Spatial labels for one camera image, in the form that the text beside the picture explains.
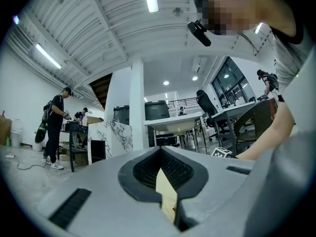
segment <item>bottle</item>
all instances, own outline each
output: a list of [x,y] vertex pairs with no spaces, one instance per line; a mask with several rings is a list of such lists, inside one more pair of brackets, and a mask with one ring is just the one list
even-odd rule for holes
[[5,145],[6,145],[7,147],[10,147],[10,139],[9,139],[9,137],[6,138]]

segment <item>staircase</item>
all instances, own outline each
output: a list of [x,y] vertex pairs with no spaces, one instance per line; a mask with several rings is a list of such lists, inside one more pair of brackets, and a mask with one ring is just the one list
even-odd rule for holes
[[92,88],[103,109],[105,109],[111,77],[112,74],[109,74],[90,83],[90,87]]

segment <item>brown chair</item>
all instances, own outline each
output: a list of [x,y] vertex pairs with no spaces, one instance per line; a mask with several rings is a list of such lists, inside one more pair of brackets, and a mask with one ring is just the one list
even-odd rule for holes
[[[240,133],[241,127],[249,120],[253,119],[255,129]],[[248,146],[255,142],[261,134],[265,132],[271,125],[271,111],[269,100],[259,102],[247,112],[242,114],[234,124],[234,132],[236,136],[236,149],[238,144],[248,143]]]

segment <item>shoe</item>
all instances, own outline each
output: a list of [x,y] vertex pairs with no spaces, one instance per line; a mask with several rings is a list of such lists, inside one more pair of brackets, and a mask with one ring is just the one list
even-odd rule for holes
[[56,162],[52,163],[50,167],[55,168],[55,169],[64,169],[64,167],[62,165],[59,165]]
[[46,162],[46,164],[51,165],[51,161],[50,161],[50,159],[49,159],[49,158],[45,158],[45,157],[43,157],[43,158],[41,159],[41,161]]

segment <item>round ceiling vent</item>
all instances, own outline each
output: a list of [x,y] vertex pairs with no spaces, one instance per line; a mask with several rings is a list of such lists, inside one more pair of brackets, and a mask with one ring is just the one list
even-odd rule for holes
[[176,7],[173,10],[173,15],[175,15],[176,17],[181,17],[183,14],[183,9]]

